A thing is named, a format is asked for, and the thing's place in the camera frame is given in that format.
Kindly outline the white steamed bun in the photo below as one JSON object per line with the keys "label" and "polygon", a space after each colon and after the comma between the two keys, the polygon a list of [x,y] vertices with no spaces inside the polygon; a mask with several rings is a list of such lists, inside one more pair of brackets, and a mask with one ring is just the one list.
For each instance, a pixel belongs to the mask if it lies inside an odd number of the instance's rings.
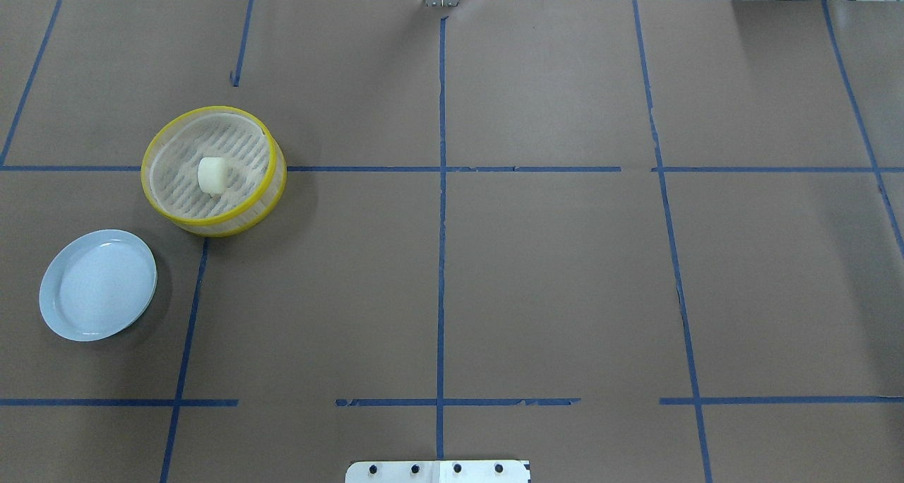
{"label": "white steamed bun", "polygon": [[227,189],[229,165],[223,157],[203,157],[197,167],[199,188],[208,196],[222,196]]}

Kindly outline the yellow bamboo steamer basket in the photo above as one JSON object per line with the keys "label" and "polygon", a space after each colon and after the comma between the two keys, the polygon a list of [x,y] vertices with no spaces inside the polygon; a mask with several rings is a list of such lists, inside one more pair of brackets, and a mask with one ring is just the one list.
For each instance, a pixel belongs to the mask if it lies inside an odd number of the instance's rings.
{"label": "yellow bamboo steamer basket", "polygon": [[[201,189],[207,158],[223,159],[224,191]],[[140,167],[149,204],[184,231],[227,237],[257,225],[277,205],[287,181],[284,154],[258,117],[229,106],[191,110],[149,142]]]}

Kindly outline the light blue plate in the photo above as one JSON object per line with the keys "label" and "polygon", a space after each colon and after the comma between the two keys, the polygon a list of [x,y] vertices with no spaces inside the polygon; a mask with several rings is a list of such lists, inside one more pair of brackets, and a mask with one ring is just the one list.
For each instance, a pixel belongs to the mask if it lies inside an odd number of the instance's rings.
{"label": "light blue plate", "polygon": [[42,319],[67,340],[109,338],[144,314],[157,278],[154,254],[135,234],[120,229],[87,233],[46,268],[38,297]]}

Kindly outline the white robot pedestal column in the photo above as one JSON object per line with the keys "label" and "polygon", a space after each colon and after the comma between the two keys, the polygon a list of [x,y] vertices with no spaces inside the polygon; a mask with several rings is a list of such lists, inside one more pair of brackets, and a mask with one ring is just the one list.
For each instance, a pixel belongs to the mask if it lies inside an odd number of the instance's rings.
{"label": "white robot pedestal column", "polygon": [[530,482],[522,460],[385,460],[349,466],[345,482]]}

